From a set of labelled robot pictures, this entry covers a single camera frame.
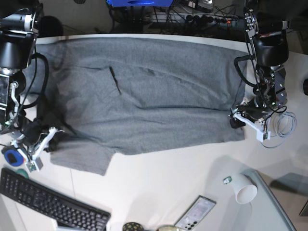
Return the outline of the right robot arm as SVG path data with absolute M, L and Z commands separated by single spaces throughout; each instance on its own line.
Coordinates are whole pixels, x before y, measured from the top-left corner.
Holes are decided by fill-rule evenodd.
M 40 154 L 51 151 L 56 127 L 43 125 L 42 120 L 29 120 L 25 110 L 36 106 L 44 96 L 49 79 L 47 58 L 36 52 L 43 5 L 38 0 L 2 0 L 0 2 L 0 133 L 10 134 L 10 145 L 2 150 L 13 167 L 26 166 L 29 172 L 43 167 Z M 38 98 L 26 105 L 20 99 L 29 94 L 23 73 L 31 61 L 43 61 L 44 80 Z

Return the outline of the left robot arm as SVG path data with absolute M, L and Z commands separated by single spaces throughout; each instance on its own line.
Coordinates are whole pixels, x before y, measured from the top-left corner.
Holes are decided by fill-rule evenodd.
M 248 55 L 234 59 L 241 80 L 254 97 L 231 108 L 231 126 L 249 125 L 260 142 L 270 139 L 270 119 L 286 111 L 284 64 L 289 58 L 287 31 L 308 25 L 306 0 L 247 0 L 244 4 Z

